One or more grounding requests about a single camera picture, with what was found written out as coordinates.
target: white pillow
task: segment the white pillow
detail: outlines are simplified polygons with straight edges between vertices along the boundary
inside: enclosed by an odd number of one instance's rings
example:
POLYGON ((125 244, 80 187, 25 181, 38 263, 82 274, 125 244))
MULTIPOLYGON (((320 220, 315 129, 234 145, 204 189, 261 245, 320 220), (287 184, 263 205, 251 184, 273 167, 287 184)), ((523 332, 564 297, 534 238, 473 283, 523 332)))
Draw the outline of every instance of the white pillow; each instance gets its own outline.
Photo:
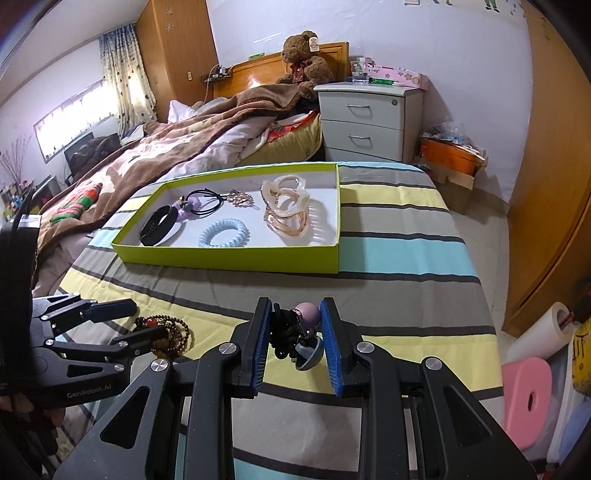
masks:
POLYGON ((168 123, 175 124, 176 122, 182 122, 187 118, 197 115, 197 111, 193 110, 187 105, 183 105, 181 102, 176 100, 170 100, 170 107, 168 109, 168 123))

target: black hair tie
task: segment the black hair tie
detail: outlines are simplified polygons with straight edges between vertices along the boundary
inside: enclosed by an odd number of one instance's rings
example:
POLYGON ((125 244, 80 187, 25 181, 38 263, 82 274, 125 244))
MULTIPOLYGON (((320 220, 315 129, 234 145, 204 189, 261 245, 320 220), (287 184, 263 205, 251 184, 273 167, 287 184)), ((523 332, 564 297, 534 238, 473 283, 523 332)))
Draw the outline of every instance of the black hair tie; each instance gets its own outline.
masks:
POLYGON ((193 190, 191 193, 189 193, 187 195, 187 198, 189 198, 191 195, 196 195, 196 194, 200 194, 205 198, 212 198, 212 199, 217 200, 217 204, 214 205, 213 207, 210 207, 207 209, 201 209, 201 210, 191 209, 192 214, 197 215, 197 216, 201 216, 201 217, 211 215, 213 212, 219 210, 220 207, 223 205, 224 200, 226 200, 225 195, 220 195, 219 193, 213 192, 212 190, 209 190, 209 189, 193 190))
POLYGON ((139 232, 139 241, 146 247, 161 242, 178 218, 178 210, 165 205, 156 210, 139 232))

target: cardboard box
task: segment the cardboard box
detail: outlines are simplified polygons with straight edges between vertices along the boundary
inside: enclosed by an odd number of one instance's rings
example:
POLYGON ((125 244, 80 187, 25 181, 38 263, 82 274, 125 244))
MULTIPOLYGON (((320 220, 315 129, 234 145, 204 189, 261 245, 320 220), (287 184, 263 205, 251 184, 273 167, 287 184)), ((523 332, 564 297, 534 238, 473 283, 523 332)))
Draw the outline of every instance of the cardboard box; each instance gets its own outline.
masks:
POLYGON ((417 72, 380 65, 366 65, 366 71, 368 77, 373 79, 393 80, 406 87, 415 87, 421 90, 429 89, 429 79, 427 76, 417 72))
POLYGON ((486 168, 488 158, 482 158, 482 161, 476 166, 474 176, 428 160, 425 161, 425 164, 431 169, 431 179, 435 183, 447 208, 464 215, 472 197, 475 177, 478 175, 478 172, 486 168))

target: brown blanket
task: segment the brown blanket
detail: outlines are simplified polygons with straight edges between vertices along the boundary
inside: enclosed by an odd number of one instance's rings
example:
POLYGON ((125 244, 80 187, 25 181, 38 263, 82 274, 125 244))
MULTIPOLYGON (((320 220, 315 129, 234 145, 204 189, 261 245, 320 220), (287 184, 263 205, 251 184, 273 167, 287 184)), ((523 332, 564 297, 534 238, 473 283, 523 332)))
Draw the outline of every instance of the brown blanket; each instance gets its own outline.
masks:
POLYGON ((182 122, 150 124, 149 137, 108 156, 75 185, 51 199, 42 209, 37 269, 59 241, 73 233, 91 232, 105 222, 140 188, 158 180, 172 167, 203 152, 215 139, 250 116, 277 116, 298 102, 297 85, 262 85, 245 90, 205 113, 182 122), (102 183, 98 201, 78 219, 51 225, 50 218, 73 190, 102 183))

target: teddy bear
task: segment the teddy bear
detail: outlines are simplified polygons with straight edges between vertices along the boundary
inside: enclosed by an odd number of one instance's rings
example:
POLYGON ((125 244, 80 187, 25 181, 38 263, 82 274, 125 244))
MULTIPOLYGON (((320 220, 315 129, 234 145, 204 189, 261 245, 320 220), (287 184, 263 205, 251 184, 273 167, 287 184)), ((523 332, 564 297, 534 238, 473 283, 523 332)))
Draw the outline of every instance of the teddy bear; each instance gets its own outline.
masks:
POLYGON ((289 65, 291 73, 280 77, 275 83, 299 83, 302 97, 315 100, 317 95, 314 87, 334 82, 335 76, 326 60, 310 51, 311 38, 312 42, 317 42, 318 36, 310 30, 287 38, 281 57, 289 65))

